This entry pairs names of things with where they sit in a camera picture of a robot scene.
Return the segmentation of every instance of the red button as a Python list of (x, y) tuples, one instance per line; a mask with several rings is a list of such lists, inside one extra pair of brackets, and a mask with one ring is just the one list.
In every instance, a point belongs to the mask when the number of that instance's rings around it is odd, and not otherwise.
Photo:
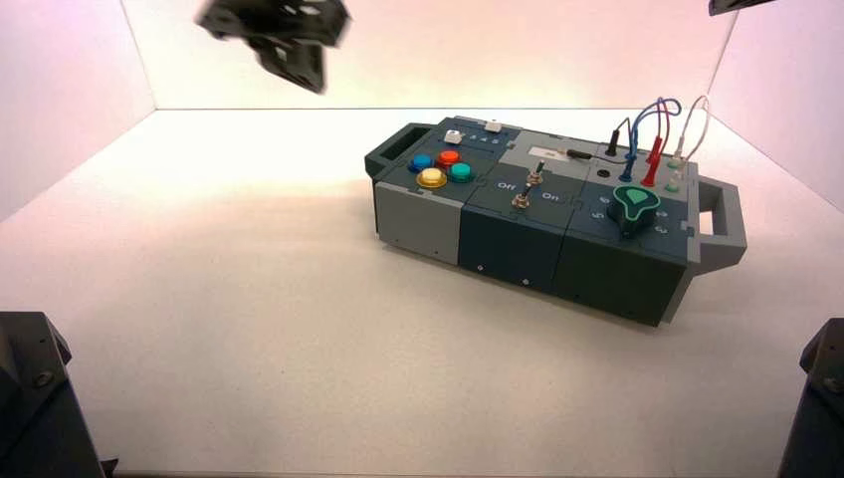
[(437, 165), (440, 167), (449, 167), (458, 162), (460, 162), (460, 153), (450, 149), (441, 152), (440, 157), (437, 158)]

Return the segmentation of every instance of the gray handle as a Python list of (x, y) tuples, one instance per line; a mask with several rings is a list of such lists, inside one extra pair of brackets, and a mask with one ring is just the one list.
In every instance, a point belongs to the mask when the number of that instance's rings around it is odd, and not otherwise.
[(726, 182), (699, 176), (698, 197), (701, 212), (712, 211), (713, 234), (699, 234), (701, 265), (698, 274), (733, 266), (747, 249), (739, 189)]
[(389, 166), (392, 161), (425, 136), (433, 127), (433, 124), (412, 122), (397, 131), (387, 141), (366, 155), (366, 173), (374, 179), (379, 172)]

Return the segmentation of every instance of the white wall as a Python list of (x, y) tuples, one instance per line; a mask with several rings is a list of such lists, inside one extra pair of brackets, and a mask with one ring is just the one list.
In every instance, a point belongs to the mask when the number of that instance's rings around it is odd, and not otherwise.
[(839, 209), (842, 20), (841, 0), (777, 0), (741, 11), (712, 89), (719, 119)]
[(345, 0), (317, 96), (193, 23), (202, 0), (124, 0), (162, 109), (640, 107), (708, 89), (732, 15), (706, 0)]
[(153, 109), (119, 0), (4, 0), (0, 220)]

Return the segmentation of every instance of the blue wire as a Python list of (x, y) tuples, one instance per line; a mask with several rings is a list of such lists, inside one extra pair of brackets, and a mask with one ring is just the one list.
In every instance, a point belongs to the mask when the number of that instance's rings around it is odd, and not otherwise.
[[(671, 113), (668, 108), (668, 103), (675, 104), (677, 106), (677, 111)], [(659, 104), (662, 104), (665, 107), (666, 113), (668, 115), (671, 115), (672, 117), (678, 116), (683, 110), (683, 107), (677, 100), (673, 98), (668, 98), (666, 100), (660, 97), (657, 99), (656, 102), (652, 103), (651, 105), (648, 105), (644, 110), (642, 110), (641, 113), (639, 113), (639, 116), (636, 117), (635, 121), (633, 121), (633, 127), (630, 128), (630, 133), (628, 137), (628, 144), (630, 144), (630, 150), (627, 151), (627, 154), (624, 155), (624, 158), (627, 159), (627, 164), (624, 166), (624, 171), (621, 173), (620, 176), (618, 176), (618, 180), (620, 180), (621, 182), (630, 182), (632, 180), (631, 172), (633, 171), (633, 163), (636, 162), (636, 157), (638, 155), (639, 150), (639, 123), (650, 115), (661, 114), (659, 109), (652, 110), (653, 107)]]
[[(633, 121), (633, 127), (630, 128), (630, 134), (628, 136), (628, 144), (630, 144), (630, 150), (627, 151), (627, 154), (624, 156), (626, 159), (632, 159), (634, 161), (636, 160), (636, 151), (639, 148), (639, 123), (642, 122), (642, 120), (647, 118), (648, 116), (655, 115), (656, 113), (658, 113), (657, 110), (652, 110), (652, 108), (654, 108), (659, 103), (665, 105), (666, 111), (672, 117), (679, 116), (680, 113), (683, 111), (683, 106), (681, 106), (680, 102), (674, 98), (663, 99), (662, 97), (660, 97), (659, 99), (657, 99), (656, 102), (645, 107), (645, 109), (642, 110), (641, 113), (639, 113), (639, 116), (636, 117), (636, 120)], [(675, 106), (677, 106), (677, 110), (675, 112), (671, 112), (671, 109), (668, 108), (668, 103), (673, 103)]]

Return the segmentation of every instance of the control box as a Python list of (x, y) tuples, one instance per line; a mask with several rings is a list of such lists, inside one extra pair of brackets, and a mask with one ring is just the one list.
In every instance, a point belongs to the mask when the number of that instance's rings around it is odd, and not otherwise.
[[(376, 231), (478, 274), (670, 322), (692, 278), (746, 249), (739, 191), (693, 162), (651, 167), (641, 150), (624, 177), (628, 150), (607, 148), (497, 121), (408, 124), (365, 159)], [(700, 232), (703, 211), (713, 234)]]

